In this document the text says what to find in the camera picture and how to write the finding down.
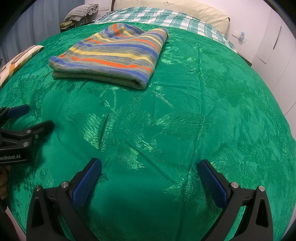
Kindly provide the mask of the striped knit t-shirt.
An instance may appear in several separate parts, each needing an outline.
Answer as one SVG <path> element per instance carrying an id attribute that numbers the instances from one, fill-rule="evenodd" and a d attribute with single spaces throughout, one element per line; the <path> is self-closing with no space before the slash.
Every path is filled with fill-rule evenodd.
<path id="1" fill-rule="evenodd" d="M 143 90 L 156 68 L 168 30 L 125 23 L 107 26 L 49 58 L 54 78 L 85 78 Z"/>

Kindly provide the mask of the grey clothes pile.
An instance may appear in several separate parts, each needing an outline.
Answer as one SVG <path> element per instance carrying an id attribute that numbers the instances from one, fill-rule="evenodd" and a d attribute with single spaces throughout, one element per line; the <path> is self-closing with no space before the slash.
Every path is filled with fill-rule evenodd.
<path id="1" fill-rule="evenodd" d="M 67 13 L 63 21 L 79 22 L 82 18 L 91 16 L 97 13 L 98 10 L 99 10 L 99 4 L 83 4 L 69 11 L 69 13 Z"/>

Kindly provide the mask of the patterned cream pillow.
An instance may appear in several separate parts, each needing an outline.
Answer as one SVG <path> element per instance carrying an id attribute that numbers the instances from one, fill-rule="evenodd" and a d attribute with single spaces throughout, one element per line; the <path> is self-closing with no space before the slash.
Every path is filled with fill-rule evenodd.
<path id="1" fill-rule="evenodd" d="M 39 52 L 44 49 L 42 45 L 32 45 L 27 48 L 25 51 L 22 51 L 20 54 L 15 56 L 11 61 L 6 65 L 1 67 L 1 88 L 8 82 L 10 78 L 22 68 L 27 61 L 36 56 Z"/>

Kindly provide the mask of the blue grey curtain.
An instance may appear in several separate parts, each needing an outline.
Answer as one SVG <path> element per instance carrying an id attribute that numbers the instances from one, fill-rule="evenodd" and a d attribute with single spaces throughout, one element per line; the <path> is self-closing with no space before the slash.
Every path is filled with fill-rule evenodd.
<path id="1" fill-rule="evenodd" d="M 69 11 L 85 1 L 35 1 L 15 22 L 1 43 L 1 65 L 17 54 L 60 33 Z"/>

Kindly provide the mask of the green bedspread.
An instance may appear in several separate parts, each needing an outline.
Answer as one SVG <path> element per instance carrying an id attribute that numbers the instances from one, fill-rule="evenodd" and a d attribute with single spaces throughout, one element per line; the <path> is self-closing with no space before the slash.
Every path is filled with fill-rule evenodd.
<path id="1" fill-rule="evenodd" d="M 58 186 L 96 157 L 102 175 L 81 214 L 100 240 L 200 240 L 221 211 L 196 170 L 207 159 L 243 188 L 265 187 L 280 240 L 295 206 L 295 140 L 262 79 L 224 45 L 175 28 L 144 90 L 53 78 L 52 56 L 104 28 L 44 40 L 1 89 L 1 106 L 30 106 L 6 128 L 55 123 L 34 161 L 11 168 L 20 227 L 36 185 Z"/>

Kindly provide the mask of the white wardrobe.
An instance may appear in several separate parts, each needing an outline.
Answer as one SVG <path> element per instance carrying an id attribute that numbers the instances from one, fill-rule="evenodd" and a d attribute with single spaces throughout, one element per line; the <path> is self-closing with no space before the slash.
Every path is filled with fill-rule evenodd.
<path id="1" fill-rule="evenodd" d="M 252 68 L 287 114 L 295 105 L 295 37 L 273 10 Z"/>

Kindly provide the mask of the green checkered sheet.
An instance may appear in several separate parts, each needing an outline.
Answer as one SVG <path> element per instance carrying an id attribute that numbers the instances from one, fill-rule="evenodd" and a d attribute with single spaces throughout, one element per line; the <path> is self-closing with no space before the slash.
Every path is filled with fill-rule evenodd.
<path id="1" fill-rule="evenodd" d="M 237 52 L 235 46 L 216 28 L 198 18 L 179 11 L 148 8 L 145 6 L 118 9 L 107 13 L 105 16 L 95 20 L 94 23 L 105 24 L 117 22 L 142 23 L 186 30 L 219 42 L 232 51 Z"/>

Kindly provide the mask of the cream headboard cushion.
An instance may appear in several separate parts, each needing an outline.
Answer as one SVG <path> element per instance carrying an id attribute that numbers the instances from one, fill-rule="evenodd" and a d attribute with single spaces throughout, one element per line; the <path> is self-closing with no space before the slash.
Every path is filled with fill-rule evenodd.
<path id="1" fill-rule="evenodd" d="M 207 4 L 192 0 L 118 0 L 112 1 L 111 9 L 118 10 L 139 6 L 185 13 L 208 23 L 224 35 L 227 33 L 230 23 L 230 17 L 226 13 Z"/>

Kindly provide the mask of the wall socket with blue plug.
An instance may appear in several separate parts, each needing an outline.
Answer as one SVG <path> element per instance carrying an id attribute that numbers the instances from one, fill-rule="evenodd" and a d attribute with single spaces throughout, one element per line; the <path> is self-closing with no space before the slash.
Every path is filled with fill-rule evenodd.
<path id="1" fill-rule="evenodd" d="M 247 41 L 244 32 L 240 32 L 240 33 L 239 33 L 239 32 L 237 32 L 236 30 L 234 30 L 234 31 L 232 32 L 232 35 L 233 35 L 233 37 L 235 37 L 236 39 L 238 39 L 238 42 L 239 42 L 240 44 L 242 44 L 242 43 L 246 43 L 246 41 Z"/>

